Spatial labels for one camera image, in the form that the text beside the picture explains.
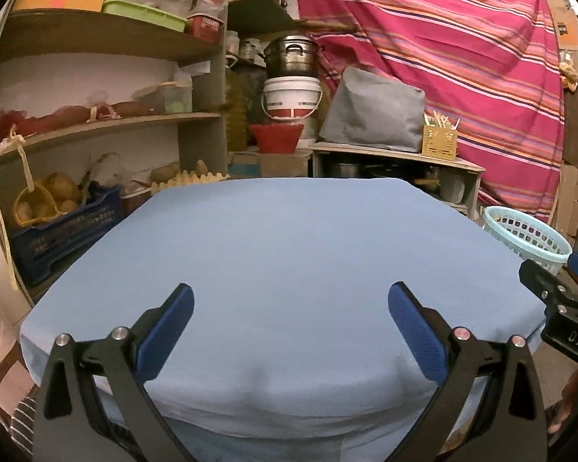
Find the person right hand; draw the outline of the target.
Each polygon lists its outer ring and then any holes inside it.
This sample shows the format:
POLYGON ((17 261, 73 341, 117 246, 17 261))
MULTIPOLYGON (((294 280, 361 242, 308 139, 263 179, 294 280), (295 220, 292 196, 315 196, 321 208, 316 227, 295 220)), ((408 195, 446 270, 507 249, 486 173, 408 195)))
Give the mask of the person right hand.
POLYGON ((562 390, 562 398, 546 410, 547 434, 556 434, 570 416, 574 404, 578 401, 578 369, 571 374, 562 390))

